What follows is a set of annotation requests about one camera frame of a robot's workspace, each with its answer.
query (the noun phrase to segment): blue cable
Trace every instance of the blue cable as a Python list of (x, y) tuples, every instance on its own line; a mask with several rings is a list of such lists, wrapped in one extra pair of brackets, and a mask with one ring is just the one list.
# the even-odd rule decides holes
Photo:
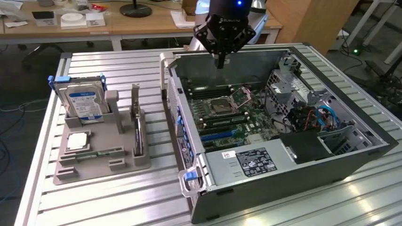
[[(0, 114), (2, 116), (6, 116), (6, 117), (9, 117), (9, 118), (17, 118), (17, 119), (19, 119), (21, 117), (14, 117), (14, 116), (11, 116), (11, 115), (5, 115), (5, 114)], [(3, 154), (5, 154), (5, 156), (2, 157), (2, 159), (5, 159), (5, 158), (7, 158), (7, 155), (9, 155), (9, 157), (10, 157), (10, 163), (11, 163), (11, 166), (14, 167), (14, 170), (15, 170), (15, 174), (17, 174), (17, 184), (15, 184), (15, 188), (14, 188), (14, 190), (5, 196), (5, 198), (0, 200), (0, 204), (2, 203), (5, 203), (5, 201), (7, 201), (7, 199), (19, 191), (19, 188), (21, 188), (21, 186), (22, 186), (22, 177), (21, 177), (21, 173), (19, 173), (19, 170), (18, 170), (18, 167), (17, 167), (17, 163), (15, 163), (15, 159), (14, 159), (14, 156), (13, 156), (13, 154), (10, 153), (10, 151), (9, 151), (9, 149), (7, 149), (7, 146), (6, 146), (6, 144), (5, 144), (5, 142), (3, 142), (3, 139), (9, 139), (10, 137), (13, 137), (13, 136), (15, 136), (15, 135), (18, 135), (19, 133), (21, 133), (21, 131), (22, 131), (22, 129), (23, 129), (23, 127), (25, 127), (25, 119), (21, 119), (21, 121), (22, 121), (22, 123), (21, 123), (21, 127), (18, 128), (18, 130), (14, 132), (14, 133), (11, 133), (11, 134), (9, 134), (9, 135), (3, 135), (2, 136), (2, 139), (0, 139), (0, 141), (2, 141), (2, 144), (3, 144), (3, 146), (5, 146), (5, 148), (6, 149), (3, 149), (3, 148), (0, 148), (0, 152), (3, 152)]]
[[(21, 117), (18, 117), (18, 116), (11, 116), (11, 115), (3, 115), (3, 116), (10, 117), (10, 118), (15, 118), (15, 119), (19, 119), (19, 118), (21, 118)], [(5, 137), (3, 137), (5, 139), (9, 139), (10, 137), (13, 137), (13, 136), (15, 136), (15, 135), (18, 135), (18, 134), (21, 133), (21, 131), (22, 131), (23, 127), (25, 127), (25, 124), (26, 124), (25, 119), (21, 119), (21, 121), (22, 121), (22, 125), (21, 125), (21, 127), (18, 128), (18, 131), (17, 131), (15, 133), (9, 134), (9, 136), (5, 136)]]
[(320, 111), (318, 111), (320, 109), (326, 109), (332, 113), (332, 115), (336, 119), (336, 122), (337, 122), (337, 127), (340, 127), (340, 120), (338, 120), (338, 117), (336, 115), (336, 112), (334, 112), (333, 108), (330, 108), (329, 106), (325, 106), (325, 105), (320, 106), (316, 110), (316, 115), (318, 116), (320, 124), (324, 125), (324, 126), (326, 125), (325, 122), (322, 121), (322, 119), (320, 118)]
[(0, 200), (0, 204), (18, 192), (19, 188), (21, 188), (21, 174), (19, 174), (19, 171), (18, 171), (18, 167), (15, 165), (15, 161), (14, 161), (14, 156), (11, 155), (10, 152), (5, 151), (3, 149), (0, 149), (0, 151), (3, 151), (6, 154), (10, 155), (11, 157), (11, 165), (14, 166), (14, 169), (15, 169), (15, 173), (17, 173), (17, 186), (15, 186), (15, 189), (7, 194), (7, 196)]

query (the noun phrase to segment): blue latch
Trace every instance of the blue latch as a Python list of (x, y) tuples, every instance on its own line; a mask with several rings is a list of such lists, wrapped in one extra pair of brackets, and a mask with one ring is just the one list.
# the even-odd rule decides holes
[(58, 82), (58, 83), (65, 83), (65, 82), (70, 82), (70, 81), (71, 81), (70, 76), (59, 76), (55, 78), (55, 82)]
[(102, 82), (103, 90), (107, 91), (106, 75), (103, 73), (101, 73), (101, 82)]
[(178, 116), (177, 124), (180, 125), (182, 121), (182, 115)]
[(198, 176), (197, 176), (196, 171), (185, 173), (185, 180), (186, 181), (197, 180), (197, 178), (198, 178)]
[(55, 82), (54, 82), (55, 76), (50, 75), (49, 77), (49, 84), (53, 90), (55, 90)]

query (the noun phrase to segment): desk leg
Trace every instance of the desk leg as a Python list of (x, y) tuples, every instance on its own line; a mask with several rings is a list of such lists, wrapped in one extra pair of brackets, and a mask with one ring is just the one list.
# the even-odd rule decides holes
[(391, 65), (392, 63), (395, 63), (396, 58), (400, 56), (400, 54), (402, 54), (402, 42), (400, 43), (399, 47), (396, 48), (396, 50), (391, 54), (389, 58), (384, 62), (388, 65)]
[(276, 43), (278, 33), (280, 33), (280, 29), (270, 30), (270, 33), (268, 34), (268, 37), (266, 37), (266, 40), (265, 40), (266, 44), (274, 44)]
[(365, 23), (368, 22), (369, 17), (372, 16), (372, 14), (373, 14), (376, 8), (379, 7), (379, 4), (380, 4), (380, 1), (379, 1), (379, 0), (375, 0), (375, 2), (372, 3), (370, 8), (368, 9), (368, 11), (366, 11), (366, 13), (365, 13), (362, 19), (360, 20), (360, 23), (358, 23), (357, 27), (354, 28), (354, 30), (353, 30), (353, 32), (352, 32), (352, 34), (350, 34), (350, 36), (349, 36), (349, 38), (348, 38), (348, 40), (346, 40), (346, 43), (348, 43), (349, 46), (350, 46), (350, 44), (352, 44), (354, 38), (357, 37), (357, 35), (358, 35), (358, 33), (360, 33), (360, 31), (361, 31), (361, 29), (362, 29)]
[(379, 22), (379, 24), (376, 25), (373, 31), (370, 32), (370, 35), (368, 36), (364, 45), (368, 46), (375, 38), (375, 36), (377, 35), (380, 29), (383, 28), (385, 22), (389, 20), (389, 18), (392, 17), (395, 11), (397, 10), (397, 8), (400, 8), (400, 6), (393, 6), (391, 8), (391, 10), (387, 12), (387, 14), (383, 16), (381, 21)]
[(111, 37), (114, 51), (122, 51), (122, 37), (121, 36), (113, 36)]

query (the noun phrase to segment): blue hard drive label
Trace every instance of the blue hard drive label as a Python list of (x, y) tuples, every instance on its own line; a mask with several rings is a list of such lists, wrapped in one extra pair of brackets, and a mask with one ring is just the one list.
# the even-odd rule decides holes
[(248, 177), (277, 170), (276, 163), (265, 147), (237, 153), (237, 158)]
[(95, 92), (71, 93), (69, 96), (75, 108), (77, 115), (83, 120), (83, 123), (93, 123), (93, 120), (102, 118), (102, 110), (99, 104), (95, 102)]

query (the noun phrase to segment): aluminum table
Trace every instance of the aluminum table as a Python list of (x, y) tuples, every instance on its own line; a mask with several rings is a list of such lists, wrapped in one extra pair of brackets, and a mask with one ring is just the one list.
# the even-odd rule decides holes
[[(402, 122), (312, 47), (301, 43), (294, 46), (401, 142)], [(173, 50), (181, 49), (63, 55), (57, 75), (83, 77), (103, 73), (109, 89), (119, 90), (121, 109), (131, 103), (130, 84), (139, 83), (153, 166), (147, 170), (55, 186), (53, 176), (66, 111), (53, 92), (15, 225), (192, 225), (159, 90), (159, 54)], [(305, 80), (318, 88), (318, 80), (301, 69)], [(401, 194), (402, 145), (399, 145), (344, 181), (198, 225), (399, 225), (402, 223)]]

